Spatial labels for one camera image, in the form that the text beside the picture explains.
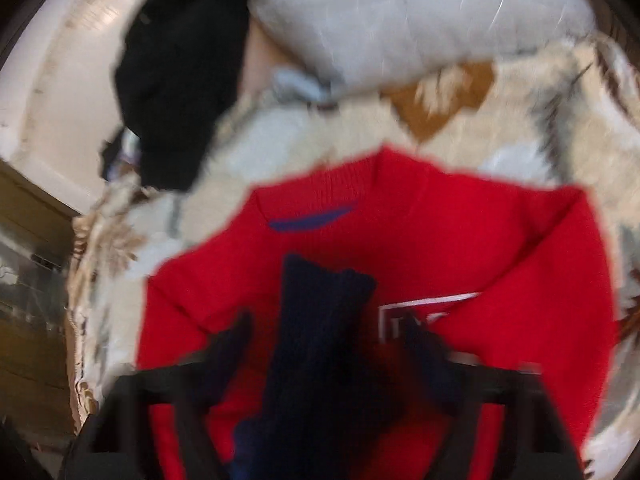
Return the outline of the red knit sweater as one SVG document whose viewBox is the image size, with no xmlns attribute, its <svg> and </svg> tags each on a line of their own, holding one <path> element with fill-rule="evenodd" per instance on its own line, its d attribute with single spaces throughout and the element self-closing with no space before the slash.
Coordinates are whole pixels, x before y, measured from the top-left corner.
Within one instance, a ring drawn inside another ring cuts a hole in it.
<svg viewBox="0 0 640 480">
<path fill-rule="evenodd" d="M 149 279 L 137 353 L 142 370 L 175 364 L 239 308 L 252 311 L 253 341 L 207 419 L 223 460 L 238 455 L 234 430 L 262 406 L 288 254 L 378 283 L 359 335 L 406 410 L 352 466 L 352 478 L 422 478 L 448 428 L 398 344 L 378 340 L 384 304 L 417 301 L 451 348 L 485 365 L 538 367 L 570 440 L 585 442 L 616 329 L 608 259 L 579 188 L 452 174 L 390 148 L 255 188 L 223 231 Z"/>
</svg>

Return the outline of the navy blue knit garment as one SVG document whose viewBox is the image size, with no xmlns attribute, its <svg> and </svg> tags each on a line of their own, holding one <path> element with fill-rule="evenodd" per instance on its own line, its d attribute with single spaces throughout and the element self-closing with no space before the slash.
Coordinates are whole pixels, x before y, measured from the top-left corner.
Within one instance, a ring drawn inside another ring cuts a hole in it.
<svg viewBox="0 0 640 480">
<path fill-rule="evenodd" d="M 347 479 L 399 417 L 386 374 L 360 344 L 369 275 L 284 259 L 278 341 L 259 415 L 233 431 L 235 479 Z"/>
</svg>

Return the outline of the black clothing pile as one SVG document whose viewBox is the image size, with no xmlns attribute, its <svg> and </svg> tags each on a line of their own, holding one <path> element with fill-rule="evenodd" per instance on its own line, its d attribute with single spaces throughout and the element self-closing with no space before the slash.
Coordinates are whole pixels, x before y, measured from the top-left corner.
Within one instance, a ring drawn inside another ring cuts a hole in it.
<svg viewBox="0 0 640 480">
<path fill-rule="evenodd" d="M 142 185 L 189 191 L 238 98 L 249 32 L 248 0 L 145 0 L 114 70 L 122 126 L 101 153 L 102 178 L 131 132 Z"/>
</svg>

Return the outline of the brown wooden glass cabinet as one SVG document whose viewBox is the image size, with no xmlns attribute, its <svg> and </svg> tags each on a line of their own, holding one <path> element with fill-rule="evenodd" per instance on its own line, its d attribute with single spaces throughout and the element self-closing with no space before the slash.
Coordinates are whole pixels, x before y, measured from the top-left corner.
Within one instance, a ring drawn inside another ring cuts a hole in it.
<svg viewBox="0 0 640 480">
<path fill-rule="evenodd" d="M 1 414 L 32 440 L 74 432 L 64 330 L 72 218 L 1 164 Z"/>
</svg>

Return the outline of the leaf pattern fleece blanket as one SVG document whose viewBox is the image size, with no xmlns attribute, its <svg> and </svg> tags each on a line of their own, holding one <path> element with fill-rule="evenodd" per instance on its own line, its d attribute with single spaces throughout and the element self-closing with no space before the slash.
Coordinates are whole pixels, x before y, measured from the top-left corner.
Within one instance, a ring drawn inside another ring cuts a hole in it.
<svg viewBox="0 0 640 480">
<path fill-rule="evenodd" d="M 602 35 L 518 58 L 463 63 L 414 84 L 344 99 L 332 112 L 242 99 L 188 194 L 144 188 L 134 171 L 74 221 L 68 376 L 76 425 L 134 364 L 146 279 L 219 230 L 254 183 L 277 181 L 383 143 L 451 168 L 538 186 L 589 188 L 617 292 L 620 343 L 584 447 L 591 479 L 639 474 L 639 74 Z"/>
</svg>

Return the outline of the grey quilted pillow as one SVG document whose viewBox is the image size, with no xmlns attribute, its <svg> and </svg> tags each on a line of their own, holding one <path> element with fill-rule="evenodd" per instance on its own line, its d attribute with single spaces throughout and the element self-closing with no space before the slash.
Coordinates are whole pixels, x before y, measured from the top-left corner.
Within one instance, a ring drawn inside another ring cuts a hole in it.
<svg viewBox="0 0 640 480">
<path fill-rule="evenodd" d="M 597 27 L 589 0 L 248 0 L 267 34 L 344 90 L 534 50 Z"/>
</svg>

